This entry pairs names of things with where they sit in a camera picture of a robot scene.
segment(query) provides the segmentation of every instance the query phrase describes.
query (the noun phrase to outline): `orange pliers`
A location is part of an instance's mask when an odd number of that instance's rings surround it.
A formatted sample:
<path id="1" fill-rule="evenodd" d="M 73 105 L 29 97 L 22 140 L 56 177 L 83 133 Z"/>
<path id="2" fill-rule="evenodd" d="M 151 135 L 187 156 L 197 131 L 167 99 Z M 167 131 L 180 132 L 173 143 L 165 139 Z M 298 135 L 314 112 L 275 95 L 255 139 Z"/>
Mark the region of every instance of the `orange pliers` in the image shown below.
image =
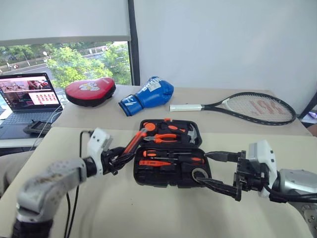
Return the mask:
<path id="1" fill-rule="evenodd" d="M 146 136 L 143 139 L 147 141 L 153 140 L 154 143 L 162 143 L 162 142 L 177 142 L 177 140 L 163 140 L 165 138 L 172 138 L 175 139 L 177 137 L 176 134 L 156 134 L 155 136 Z"/>

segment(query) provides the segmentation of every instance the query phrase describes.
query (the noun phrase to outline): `hammer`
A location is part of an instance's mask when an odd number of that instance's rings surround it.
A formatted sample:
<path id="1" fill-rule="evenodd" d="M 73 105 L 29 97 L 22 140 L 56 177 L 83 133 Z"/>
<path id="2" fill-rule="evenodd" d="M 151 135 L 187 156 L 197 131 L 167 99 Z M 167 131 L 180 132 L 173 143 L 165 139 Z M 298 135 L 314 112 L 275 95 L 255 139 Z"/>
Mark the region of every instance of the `hammer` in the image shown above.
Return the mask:
<path id="1" fill-rule="evenodd" d="M 190 127 L 193 130 L 189 130 L 188 133 L 187 133 L 190 136 L 190 141 L 189 142 L 195 144 L 195 139 L 197 138 L 197 132 L 196 132 L 196 129 L 193 127 L 193 125 L 190 125 Z"/>

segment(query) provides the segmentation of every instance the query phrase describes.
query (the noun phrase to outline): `red punching mitt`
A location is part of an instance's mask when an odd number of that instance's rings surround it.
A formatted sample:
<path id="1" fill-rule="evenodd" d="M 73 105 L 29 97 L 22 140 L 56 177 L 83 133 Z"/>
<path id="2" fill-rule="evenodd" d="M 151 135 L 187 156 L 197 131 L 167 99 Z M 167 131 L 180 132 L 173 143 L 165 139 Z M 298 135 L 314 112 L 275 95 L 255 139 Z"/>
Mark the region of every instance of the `red punching mitt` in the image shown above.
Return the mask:
<path id="1" fill-rule="evenodd" d="M 107 77 L 76 81 L 65 88 L 67 99 L 84 107 L 95 107 L 103 103 L 113 95 L 114 91 L 114 80 Z"/>

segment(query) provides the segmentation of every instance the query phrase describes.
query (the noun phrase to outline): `white grip tape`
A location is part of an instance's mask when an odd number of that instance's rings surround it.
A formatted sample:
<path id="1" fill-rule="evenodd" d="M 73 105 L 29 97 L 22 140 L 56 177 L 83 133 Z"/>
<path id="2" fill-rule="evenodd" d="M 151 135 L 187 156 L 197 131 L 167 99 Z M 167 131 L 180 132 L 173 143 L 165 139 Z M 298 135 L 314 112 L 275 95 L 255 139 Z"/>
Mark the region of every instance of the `white grip tape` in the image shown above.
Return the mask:
<path id="1" fill-rule="evenodd" d="M 169 105 L 170 112 L 201 111 L 200 104 Z"/>

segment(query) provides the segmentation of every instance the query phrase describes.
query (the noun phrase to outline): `black tool case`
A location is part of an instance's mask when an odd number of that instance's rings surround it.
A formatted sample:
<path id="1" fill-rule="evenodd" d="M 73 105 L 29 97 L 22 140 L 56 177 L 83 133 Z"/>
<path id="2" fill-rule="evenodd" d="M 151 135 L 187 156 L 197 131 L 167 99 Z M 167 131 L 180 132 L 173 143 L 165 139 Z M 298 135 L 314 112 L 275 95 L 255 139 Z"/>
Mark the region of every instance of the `black tool case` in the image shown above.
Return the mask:
<path id="1" fill-rule="evenodd" d="M 135 153 L 134 159 L 134 179 L 140 185 L 151 185 L 156 187 L 167 187 L 168 185 L 179 188 L 203 187 L 192 178 L 192 171 L 195 168 L 205 170 L 208 177 L 211 178 L 211 172 L 207 157 L 204 151 L 198 147 L 202 143 L 198 127 L 196 123 L 186 120 L 171 119 L 148 119 L 143 120 L 140 129 L 147 128 L 147 124 L 155 125 L 155 129 L 149 126 L 150 130 L 147 136 L 155 136 L 156 134 L 176 134 L 177 138 L 164 138 L 164 140 L 176 140 L 176 142 L 155 143 L 154 141 L 143 140 L 141 147 Z M 188 131 L 196 130 L 197 137 L 193 143 L 190 142 L 191 136 Z M 154 156 L 155 154 L 164 154 L 163 156 Z M 189 163 L 181 163 L 178 161 L 179 156 L 190 156 L 203 159 L 204 163 L 199 164 L 195 161 Z M 156 157 L 169 158 L 167 160 L 156 159 Z M 140 161 L 162 161 L 171 163 L 160 167 L 149 165 L 140 165 Z"/>

